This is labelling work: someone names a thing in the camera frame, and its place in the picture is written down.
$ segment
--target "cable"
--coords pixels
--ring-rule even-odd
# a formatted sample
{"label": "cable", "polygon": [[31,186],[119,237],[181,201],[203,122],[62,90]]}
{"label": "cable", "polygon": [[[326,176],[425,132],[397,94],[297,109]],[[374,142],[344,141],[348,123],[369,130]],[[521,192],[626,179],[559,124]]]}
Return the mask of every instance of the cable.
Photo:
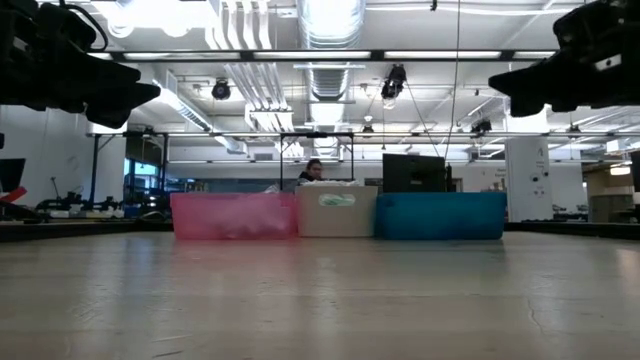
{"label": "cable", "polygon": [[420,114],[420,109],[418,108],[418,103],[416,103],[416,99],[413,97],[413,91],[411,91],[411,85],[409,85],[409,81],[406,81],[407,83],[407,90],[409,90],[409,95],[411,95],[411,100],[413,102],[413,106],[416,108],[416,112],[418,112],[418,117],[420,118],[420,121],[422,122],[422,126],[424,126],[424,132],[427,133],[427,137],[429,137],[429,142],[431,142],[431,145],[433,145],[433,150],[436,151],[436,156],[440,157],[440,153],[438,153],[438,148],[436,147],[436,144],[433,142],[433,139],[431,138],[431,134],[429,133],[429,129],[427,128],[427,124],[424,122],[424,119],[422,118],[422,114]]}
{"label": "cable", "polygon": [[81,8],[78,5],[67,5],[65,0],[59,0],[59,2],[60,2],[60,7],[61,8],[67,9],[67,10],[75,10],[75,11],[79,12],[80,14],[82,14],[82,16],[84,16],[87,20],[89,20],[91,25],[93,25],[93,27],[96,30],[98,30],[98,32],[100,33],[100,36],[102,36],[102,40],[104,41],[104,44],[102,45],[102,47],[98,48],[98,49],[91,48],[91,51],[105,51],[107,49],[107,47],[109,46],[109,37],[107,37],[107,33],[104,32],[104,30],[102,29],[102,26],[100,26],[100,24],[98,24],[96,19],[94,19],[93,16],[91,16],[91,14],[89,14],[89,12],[87,10]]}
{"label": "cable", "polygon": [[447,146],[444,150],[444,160],[447,161],[447,155],[449,154],[449,145],[451,144],[451,133],[453,133],[453,126],[455,125],[455,112],[456,112],[456,90],[458,89],[458,68],[460,65],[460,7],[462,6],[462,0],[458,0],[458,20],[456,25],[456,69],[453,75],[453,100],[451,103],[451,126],[449,127],[449,135],[447,136]]}

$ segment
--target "white pipe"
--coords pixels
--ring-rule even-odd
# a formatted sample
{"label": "white pipe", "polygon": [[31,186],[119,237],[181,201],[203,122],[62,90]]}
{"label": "white pipe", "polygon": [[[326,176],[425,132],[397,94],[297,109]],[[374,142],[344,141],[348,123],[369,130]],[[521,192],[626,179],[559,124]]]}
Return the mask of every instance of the white pipe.
{"label": "white pipe", "polygon": [[238,38],[238,7],[235,1],[227,1],[229,9],[229,19],[227,19],[227,38],[234,49],[242,49],[240,39]]}
{"label": "white pipe", "polygon": [[258,14],[260,15],[260,30],[258,38],[260,44],[265,50],[271,49],[271,40],[269,39],[269,9],[267,9],[266,1],[258,1]]}
{"label": "white pipe", "polygon": [[238,78],[238,80],[240,80],[240,82],[243,83],[244,86],[246,86],[250,98],[253,99],[254,104],[256,104],[256,109],[268,109],[269,104],[266,102],[266,99],[260,98],[260,96],[256,92],[256,89],[254,88],[255,85],[252,84],[250,79],[246,76],[247,74],[244,71],[245,68],[242,65],[243,64],[235,65],[236,77]]}
{"label": "white pipe", "polygon": [[218,46],[220,47],[220,49],[222,50],[229,50],[229,44],[227,43],[227,39],[225,39],[224,37],[224,25],[222,24],[222,16],[223,16],[223,11],[222,11],[222,0],[210,0],[210,1],[215,1],[218,3],[218,9],[220,9],[220,13],[216,13],[215,8],[213,8],[213,5],[211,7],[213,13],[215,14],[214,18],[213,18],[213,28],[211,29],[213,38],[215,39],[216,43],[218,43]]}
{"label": "white pipe", "polygon": [[260,84],[260,80],[258,80],[258,78],[256,77],[255,71],[251,64],[244,64],[244,70],[244,76],[247,78],[249,84],[254,89],[255,94],[258,96],[258,99],[260,99],[260,102],[262,102],[262,108],[269,109],[269,101],[267,100],[264,91],[262,91],[262,84]]}
{"label": "white pipe", "polygon": [[280,103],[280,108],[283,110],[287,110],[289,105],[287,104],[287,99],[284,97],[284,92],[282,90],[282,84],[280,83],[280,76],[278,75],[278,68],[275,63],[267,64],[268,68],[271,70],[270,74],[272,75],[272,83],[273,87],[277,92],[278,101]]}
{"label": "white pipe", "polygon": [[280,101],[278,100],[277,96],[276,96],[276,90],[273,86],[273,83],[271,82],[271,79],[269,78],[269,75],[267,74],[267,69],[265,68],[264,64],[258,64],[258,72],[260,72],[260,76],[262,76],[262,79],[264,79],[266,88],[267,88],[267,92],[268,92],[268,96],[271,98],[271,108],[272,109],[280,109],[282,108]]}
{"label": "white pipe", "polygon": [[258,101],[258,99],[256,99],[253,96],[251,88],[245,82],[246,80],[242,76],[240,76],[241,71],[239,69],[236,69],[235,65],[231,65],[231,64],[226,64],[224,66],[224,69],[231,75],[231,78],[236,82],[236,86],[238,87],[238,90],[240,90],[240,92],[242,93],[242,96],[245,98],[247,103],[253,106],[253,110],[260,109],[261,104]]}
{"label": "white pipe", "polygon": [[257,49],[255,37],[253,36],[253,7],[250,0],[242,0],[244,10],[244,27],[242,28],[242,38],[249,49]]}

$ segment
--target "person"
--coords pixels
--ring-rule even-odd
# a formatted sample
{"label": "person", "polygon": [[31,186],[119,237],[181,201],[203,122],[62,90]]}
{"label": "person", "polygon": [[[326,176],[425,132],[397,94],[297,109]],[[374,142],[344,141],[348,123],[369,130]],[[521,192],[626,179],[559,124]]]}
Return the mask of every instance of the person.
{"label": "person", "polygon": [[298,181],[320,181],[322,180],[322,163],[318,159],[311,159],[307,163],[305,170],[298,176]]}

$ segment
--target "spotlight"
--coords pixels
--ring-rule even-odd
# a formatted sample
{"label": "spotlight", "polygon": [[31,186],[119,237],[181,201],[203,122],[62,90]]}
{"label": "spotlight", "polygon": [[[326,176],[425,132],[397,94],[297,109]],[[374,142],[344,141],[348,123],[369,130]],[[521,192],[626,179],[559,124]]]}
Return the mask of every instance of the spotlight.
{"label": "spotlight", "polygon": [[231,96],[231,89],[228,83],[227,79],[216,79],[216,85],[211,91],[211,96],[216,100],[227,100]]}
{"label": "spotlight", "polygon": [[569,128],[567,129],[568,133],[576,133],[576,135],[570,135],[569,139],[577,139],[580,137],[580,133],[582,132],[580,130],[580,127],[578,127],[578,125],[573,125],[571,124],[571,126],[569,126]]}
{"label": "spotlight", "polygon": [[407,81],[407,72],[402,64],[394,64],[389,76],[384,81],[380,95],[383,100],[393,100],[400,95],[404,87],[402,84]]}

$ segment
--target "metal pole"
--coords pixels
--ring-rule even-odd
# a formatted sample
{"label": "metal pole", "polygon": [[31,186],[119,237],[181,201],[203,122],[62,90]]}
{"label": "metal pole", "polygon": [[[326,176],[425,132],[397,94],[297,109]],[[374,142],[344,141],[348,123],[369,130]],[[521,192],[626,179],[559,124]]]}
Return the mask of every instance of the metal pole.
{"label": "metal pole", "polygon": [[100,151],[100,135],[94,135],[93,138],[93,169],[91,170],[91,192],[89,192],[89,203],[87,204],[90,210],[93,210],[93,204],[96,197],[96,178],[98,175],[98,152]]}
{"label": "metal pole", "polygon": [[356,153],[355,153],[355,148],[354,148],[355,145],[354,145],[353,138],[354,138],[353,135],[351,135],[351,181],[356,181],[356,172],[354,167]]}
{"label": "metal pole", "polygon": [[164,147],[162,149],[162,173],[160,174],[160,191],[164,194],[165,181],[167,179],[167,158],[169,156],[169,136],[164,135]]}
{"label": "metal pole", "polygon": [[280,135],[280,191],[284,191],[284,135]]}

